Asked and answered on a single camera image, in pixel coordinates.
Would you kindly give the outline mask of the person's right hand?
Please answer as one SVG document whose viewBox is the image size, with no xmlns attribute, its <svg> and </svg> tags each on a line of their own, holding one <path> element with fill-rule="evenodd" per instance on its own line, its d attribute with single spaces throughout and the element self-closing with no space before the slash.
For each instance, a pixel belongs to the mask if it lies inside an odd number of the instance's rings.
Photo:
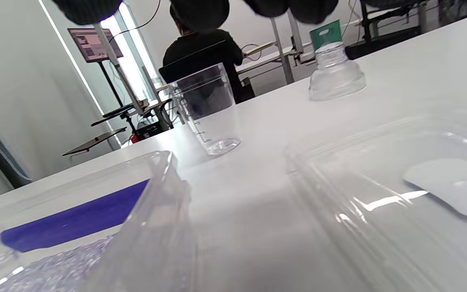
<svg viewBox="0 0 467 292">
<path fill-rule="evenodd" d="M 65 17 L 77 25 L 96 24 L 115 14 L 120 0 L 55 0 Z M 228 18 L 227 0 L 171 0 L 177 18 L 196 32 L 219 28 Z M 256 15 L 276 18 L 291 11 L 296 20 L 305 24 L 320 24 L 336 8 L 337 0 L 246 0 Z"/>
</svg>

